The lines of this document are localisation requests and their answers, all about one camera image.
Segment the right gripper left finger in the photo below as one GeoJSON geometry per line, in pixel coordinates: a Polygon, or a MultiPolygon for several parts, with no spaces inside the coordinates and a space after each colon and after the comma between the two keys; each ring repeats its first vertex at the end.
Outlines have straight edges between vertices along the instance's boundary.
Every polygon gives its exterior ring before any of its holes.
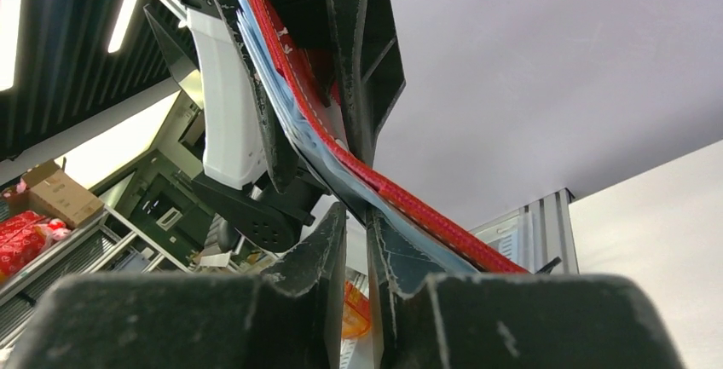
{"type": "Polygon", "coordinates": [[[40,299],[8,368],[336,368],[346,209],[257,274],[84,274],[40,299]]]}

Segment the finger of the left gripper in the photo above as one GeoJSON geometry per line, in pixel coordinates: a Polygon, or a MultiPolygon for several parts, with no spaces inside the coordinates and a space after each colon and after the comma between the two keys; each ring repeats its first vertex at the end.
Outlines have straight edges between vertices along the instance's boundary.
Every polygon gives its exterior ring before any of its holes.
{"type": "Polygon", "coordinates": [[[286,139],[236,25],[237,0],[205,0],[194,14],[205,103],[204,172],[241,190],[269,177],[284,193],[297,175],[298,156],[286,139]]]}
{"type": "Polygon", "coordinates": [[[371,166],[406,85],[391,0],[326,1],[347,146],[371,166]]]}

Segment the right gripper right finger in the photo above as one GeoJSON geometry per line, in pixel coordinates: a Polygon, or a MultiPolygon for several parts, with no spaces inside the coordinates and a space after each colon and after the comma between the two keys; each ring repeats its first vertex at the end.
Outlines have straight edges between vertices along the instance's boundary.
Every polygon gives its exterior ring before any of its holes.
{"type": "Polygon", "coordinates": [[[369,210],[376,368],[680,368],[650,299],[611,275],[451,274],[369,210]]]}

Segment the red leather card holder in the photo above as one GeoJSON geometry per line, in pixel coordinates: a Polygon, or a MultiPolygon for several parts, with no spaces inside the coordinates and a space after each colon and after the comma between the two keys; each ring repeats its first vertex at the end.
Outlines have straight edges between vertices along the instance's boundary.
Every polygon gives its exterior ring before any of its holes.
{"type": "Polygon", "coordinates": [[[380,211],[448,270],[523,272],[349,150],[326,0],[238,1],[237,26],[288,141],[360,222],[380,211]]]}

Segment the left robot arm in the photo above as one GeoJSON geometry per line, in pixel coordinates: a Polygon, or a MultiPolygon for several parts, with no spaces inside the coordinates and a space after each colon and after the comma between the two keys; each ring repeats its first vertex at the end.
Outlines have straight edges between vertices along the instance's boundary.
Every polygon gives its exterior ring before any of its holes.
{"type": "Polygon", "coordinates": [[[373,170],[405,86],[390,0],[174,0],[194,51],[147,19],[172,77],[199,95],[203,170],[194,192],[234,237],[288,251],[335,196],[357,221],[412,235],[373,170]]]}

